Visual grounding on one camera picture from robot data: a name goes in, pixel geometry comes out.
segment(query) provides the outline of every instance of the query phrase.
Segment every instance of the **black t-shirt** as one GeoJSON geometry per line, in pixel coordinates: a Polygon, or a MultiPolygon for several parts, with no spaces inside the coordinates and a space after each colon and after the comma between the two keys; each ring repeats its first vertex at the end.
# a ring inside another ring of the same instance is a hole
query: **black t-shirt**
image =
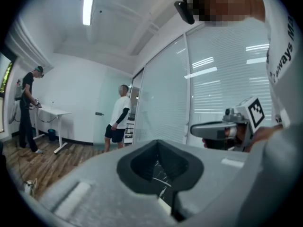
{"type": "MultiPolygon", "coordinates": [[[[32,85],[33,85],[33,81],[34,81],[34,76],[32,72],[27,73],[27,75],[23,78],[23,82],[22,82],[22,90],[25,89],[25,85],[28,84],[30,86],[29,91],[30,93],[32,93],[32,85]]],[[[22,97],[24,98],[26,104],[30,104],[30,99],[24,94],[22,94],[22,97]]]]}

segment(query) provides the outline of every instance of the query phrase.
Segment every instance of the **person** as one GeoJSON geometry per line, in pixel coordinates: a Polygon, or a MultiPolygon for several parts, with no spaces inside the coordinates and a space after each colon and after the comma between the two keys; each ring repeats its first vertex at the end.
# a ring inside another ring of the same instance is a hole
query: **person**
{"type": "Polygon", "coordinates": [[[118,144],[118,148],[123,148],[123,138],[126,129],[128,115],[131,109],[131,100],[127,97],[128,86],[122,85],[119,88],[120,98],[116,101],[111,121],[105,132],[105,152],[109,152],[110,139],[118,144]]]}
{"type": "MultiPolygon", "coordinates": [[[[266,70],[272,99],[273,127],[261,127],[255,142],[269,139],[276,131],[303,121],[302,32],[280,0],[188,0],[187,9],[205,25],[228,25],[253,17],[265,23],[270,43],[266,70]]],[[[243,139],[245,126],[237,138],[243,139]]]]}
{"type": "Polygon", "coordinates": [[[43,77],[43,67],[38,66],[34,71],[27,73],[22,81],[22,96],[20,100],[21,119],[19,126],[19,145],[22,148],[30,147],[32,152],[42,154],[42,150],[39,150],[34,139],[32,123],[29,116],[30,104],[41,107],[41,105],[32,96],[32,87],[34,78],[43,77]]]}

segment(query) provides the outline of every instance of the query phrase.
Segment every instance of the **white t-shirt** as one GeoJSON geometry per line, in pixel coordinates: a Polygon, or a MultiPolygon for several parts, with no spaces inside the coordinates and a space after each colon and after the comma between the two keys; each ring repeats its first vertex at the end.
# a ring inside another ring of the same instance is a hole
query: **white t-shirt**
{"type": "Polygon", "coordinates": [[[127,96],[123,96],[119,98],[114,106],[112,119],[110,121],[110,125],[113,126],[114,123],[120,118],[121,114],[123,113],[124,108],[129,108],[127,115],[125,118],[118,124],[117,129],[126,129],[126,123],[128,119],[129,112],[131,111],[131,100],[127,96]]]}
{"type": "Polygon", "coordinates": [[[275,124],[303,122],[302,32],[280,0],[263,0],[269,50],[266,69],[275,124]]]}

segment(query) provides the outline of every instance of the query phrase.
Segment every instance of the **white desk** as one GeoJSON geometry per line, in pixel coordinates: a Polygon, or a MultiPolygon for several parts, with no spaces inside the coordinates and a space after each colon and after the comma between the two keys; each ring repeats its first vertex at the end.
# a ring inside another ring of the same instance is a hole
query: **white desk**
{"type": "Polygon", "coordinates": [[[56,118],[58,119],[58,136],[59,136],[59,148],[57,148],[54,153],[57,154],[58,151],[60,151],[64,146],[67,145],[67,143],[62,144],[62,137],[61,137],[61,124],[62,124],[62,115],[65,114],[71,114],[70,112],[66,112],[60,109],[56,109],[56,108],[51,108],[50,106],[41,104],[42,108],[36,108],[35,110],[35,124],[36,124],[36,134],[37,136],[34,137],[35,139],[38,139],[42,136],[44,136],[44,134],[39,135],[39,129],[38,129],[38,124],[37,124],[37,115],[39,112],[43,111],[43,112],[47,112],[49,114],[55,115],[56,118]]]}

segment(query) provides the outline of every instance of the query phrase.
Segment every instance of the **trash bin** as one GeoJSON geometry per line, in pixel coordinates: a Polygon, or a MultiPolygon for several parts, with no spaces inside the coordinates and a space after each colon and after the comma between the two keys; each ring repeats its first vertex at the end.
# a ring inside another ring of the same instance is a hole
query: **trash bin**
{"type": "Polygon", "coordinates": [[[49,129],[47,132],[48,132],[49,140],[55,141],[56,140],[56,131],[53,129],[49,129]]]}

